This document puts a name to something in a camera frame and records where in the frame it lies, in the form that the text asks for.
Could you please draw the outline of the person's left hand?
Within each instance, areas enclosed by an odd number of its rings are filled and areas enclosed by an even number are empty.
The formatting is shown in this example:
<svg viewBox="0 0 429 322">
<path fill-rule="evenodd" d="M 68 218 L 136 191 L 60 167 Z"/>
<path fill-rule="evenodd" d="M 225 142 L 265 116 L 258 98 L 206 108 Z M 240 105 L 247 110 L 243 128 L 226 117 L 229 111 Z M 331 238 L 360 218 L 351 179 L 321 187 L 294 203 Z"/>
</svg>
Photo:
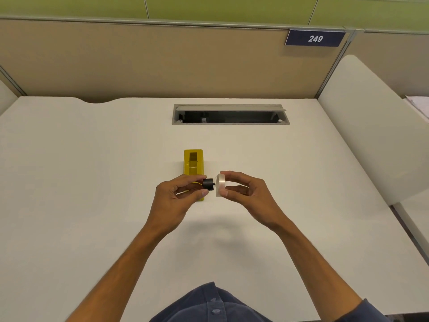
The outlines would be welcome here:
<svg viewBox="0 0 429 322">
<path fill-rule="evenodd" d="M 158 236 L 166 236 L 183 221 L 187 211 L 196 202 L 176 198 L 178 193 L 191 189 L 203 189 L 202 180 L 206 175 L 180 175 L 160 183 L 155 190 L 151 210 L 144 229 Z"/>
</svg>

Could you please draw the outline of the person's right hand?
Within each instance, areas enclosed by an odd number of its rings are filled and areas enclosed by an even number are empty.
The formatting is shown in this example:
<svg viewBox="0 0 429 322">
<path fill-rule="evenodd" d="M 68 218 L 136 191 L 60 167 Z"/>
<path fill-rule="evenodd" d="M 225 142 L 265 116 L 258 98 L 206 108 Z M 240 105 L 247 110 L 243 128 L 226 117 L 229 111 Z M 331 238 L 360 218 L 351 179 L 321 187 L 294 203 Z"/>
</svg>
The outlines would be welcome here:
<svg viewBox="0 0 429 322">
<path fill-rule="evenodd" d="M 235 171 L 221 171 L 227 182 L 238 183 L 226 186 L 226 189 L 250 189 L 247 202 L 236 202 L 242 205 L 258 222 L 276 231 L 286 221 L 287 216 L 274 200 L 264 180 Z"/>
</svg>

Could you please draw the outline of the person's right forearm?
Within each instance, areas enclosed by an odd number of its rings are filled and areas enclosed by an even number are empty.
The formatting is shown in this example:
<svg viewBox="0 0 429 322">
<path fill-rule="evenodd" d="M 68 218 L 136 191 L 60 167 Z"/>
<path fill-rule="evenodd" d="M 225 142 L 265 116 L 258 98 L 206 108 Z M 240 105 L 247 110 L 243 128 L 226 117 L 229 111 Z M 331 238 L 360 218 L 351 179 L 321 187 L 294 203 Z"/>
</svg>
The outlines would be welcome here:
<svg viewBox="0 0 429 322">
<path fill-rule="evenodd" d="M 287 249 L 322 322 L 334 322 L 361 304 L 362 298 L 283 212 L 272 230 Z"/>
</svg>

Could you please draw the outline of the person's left forearm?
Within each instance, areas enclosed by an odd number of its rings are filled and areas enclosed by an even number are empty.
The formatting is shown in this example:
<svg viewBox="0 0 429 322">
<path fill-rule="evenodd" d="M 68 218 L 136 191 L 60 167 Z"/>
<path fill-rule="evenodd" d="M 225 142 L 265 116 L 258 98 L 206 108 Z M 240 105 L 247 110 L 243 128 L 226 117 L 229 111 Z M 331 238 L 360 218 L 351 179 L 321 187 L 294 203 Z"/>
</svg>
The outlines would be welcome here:
<svg viewBox="0 0 429 322">
<path fill-rule="evenodd" d="M 170 232 L 145 224 L 66 322 L 120 322 L 149 256 Z"/>
</svg>

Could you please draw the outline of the yellow tape dispenser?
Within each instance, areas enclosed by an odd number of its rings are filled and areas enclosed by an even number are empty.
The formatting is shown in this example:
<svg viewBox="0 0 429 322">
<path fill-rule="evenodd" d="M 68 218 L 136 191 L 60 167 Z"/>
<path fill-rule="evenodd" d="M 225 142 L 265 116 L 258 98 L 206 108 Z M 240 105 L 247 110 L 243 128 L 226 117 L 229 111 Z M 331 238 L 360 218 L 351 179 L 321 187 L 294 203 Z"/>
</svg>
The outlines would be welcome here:
<svg viewBox="0 0 429 322">
<path fill-rule="evenodd" d="M 184 151 L 183 173 L 185 175 L 204 174 L 204 157 L 202 149 L 187 149 Z"/>
</svg>

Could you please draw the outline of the blue button shirt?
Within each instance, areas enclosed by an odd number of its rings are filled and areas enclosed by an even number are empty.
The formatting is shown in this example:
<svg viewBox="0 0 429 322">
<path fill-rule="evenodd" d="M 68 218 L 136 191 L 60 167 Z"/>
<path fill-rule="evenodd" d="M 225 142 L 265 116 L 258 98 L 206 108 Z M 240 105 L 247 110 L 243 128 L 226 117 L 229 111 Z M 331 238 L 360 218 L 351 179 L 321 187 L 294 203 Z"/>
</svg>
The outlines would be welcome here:
<svg viewBox="0 0 429 322">
<path fill-rule="evenodd" d="M 273 322 L 216 286 L 201 285 L 170 304 L 149 322 Z M 364 299 L 334 322 L 391 322 Z"/>
</svg>

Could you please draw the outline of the wide beige partition panel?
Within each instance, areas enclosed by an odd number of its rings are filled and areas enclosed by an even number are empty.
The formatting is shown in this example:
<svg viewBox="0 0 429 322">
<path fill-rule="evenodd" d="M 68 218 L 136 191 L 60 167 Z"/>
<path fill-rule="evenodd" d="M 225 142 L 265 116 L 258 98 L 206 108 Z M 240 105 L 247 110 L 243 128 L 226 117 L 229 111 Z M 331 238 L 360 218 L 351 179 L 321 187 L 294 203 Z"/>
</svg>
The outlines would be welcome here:
<svg viewBox="0 0 429 322">
<path fill-rule="evenodd" d="M 286 46 L 290 30 L 344 31 L 338 47 Z M 351 31 L 0 16 L 0 72 L 22 96 L 314 98 Z"/>
</svg>

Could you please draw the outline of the large white desk divider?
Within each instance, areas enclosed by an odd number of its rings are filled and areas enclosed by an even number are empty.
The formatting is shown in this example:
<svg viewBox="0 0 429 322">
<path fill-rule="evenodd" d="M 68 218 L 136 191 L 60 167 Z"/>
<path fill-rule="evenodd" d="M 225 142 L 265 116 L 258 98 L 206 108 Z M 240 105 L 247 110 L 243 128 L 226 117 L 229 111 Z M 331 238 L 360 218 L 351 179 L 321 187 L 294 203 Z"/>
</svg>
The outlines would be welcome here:
<svg viewBox="0 0 429 322">
<path fill-rule="evenodd" d="M 429 123 L 356 56 L 318 101 L 388 205 L 429 189 Z"/>
</svg>

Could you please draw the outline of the dark blue number sign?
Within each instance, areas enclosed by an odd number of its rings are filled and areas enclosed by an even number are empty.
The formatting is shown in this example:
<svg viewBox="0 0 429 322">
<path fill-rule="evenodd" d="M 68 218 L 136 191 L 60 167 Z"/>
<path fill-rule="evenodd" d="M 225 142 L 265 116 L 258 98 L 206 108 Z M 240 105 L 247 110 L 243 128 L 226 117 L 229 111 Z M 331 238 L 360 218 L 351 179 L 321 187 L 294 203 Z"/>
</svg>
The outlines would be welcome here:
<svg viewBox="0 0 429 322">
<path fill-rule="evenodd" d="M 338 47 L 346 32 L 328 30 L 290 30 L 286 46 Z"/>
</svg>

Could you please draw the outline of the stack of white papers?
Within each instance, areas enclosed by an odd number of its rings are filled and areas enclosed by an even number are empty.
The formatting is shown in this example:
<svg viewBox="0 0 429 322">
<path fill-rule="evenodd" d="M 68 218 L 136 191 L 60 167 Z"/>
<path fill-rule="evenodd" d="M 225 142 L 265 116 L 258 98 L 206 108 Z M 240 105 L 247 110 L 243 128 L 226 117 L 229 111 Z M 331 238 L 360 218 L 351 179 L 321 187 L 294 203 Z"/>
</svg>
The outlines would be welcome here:
<svg viewBox="0 0 429 322">
<path fill-rule="evenodd" d="M 412 106 L 429 124 L 429 97 L 406 96 L 404 101 Z"/>
</svg>

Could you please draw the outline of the narrow beige partition panel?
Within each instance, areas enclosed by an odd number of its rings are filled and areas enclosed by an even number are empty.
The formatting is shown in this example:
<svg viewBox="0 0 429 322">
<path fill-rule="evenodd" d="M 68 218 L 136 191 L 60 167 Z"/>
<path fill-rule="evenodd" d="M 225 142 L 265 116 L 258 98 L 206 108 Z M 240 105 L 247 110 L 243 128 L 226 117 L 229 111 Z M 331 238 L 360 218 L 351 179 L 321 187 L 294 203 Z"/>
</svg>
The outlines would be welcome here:
<svg viewBox="0 0 429 322">
<path fill-rule="evenodd" d="M 359 32 L 346 55 L 356 56 L 400 97 L 429 97 L 429 33 Z"/>
</svg>

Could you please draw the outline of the small white desk divider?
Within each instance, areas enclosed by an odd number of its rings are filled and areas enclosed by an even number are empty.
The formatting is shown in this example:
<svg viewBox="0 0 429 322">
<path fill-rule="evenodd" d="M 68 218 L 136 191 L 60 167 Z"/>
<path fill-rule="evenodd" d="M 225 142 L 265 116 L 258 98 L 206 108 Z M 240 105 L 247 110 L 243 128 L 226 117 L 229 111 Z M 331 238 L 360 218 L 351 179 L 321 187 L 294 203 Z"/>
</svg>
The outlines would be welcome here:
<svg viewBox="0 0 429 322">
<path fill-rule="evenodd" d="M 3 81 L 0 80 L 0 116 L 18 99 Z"/>
</svg>

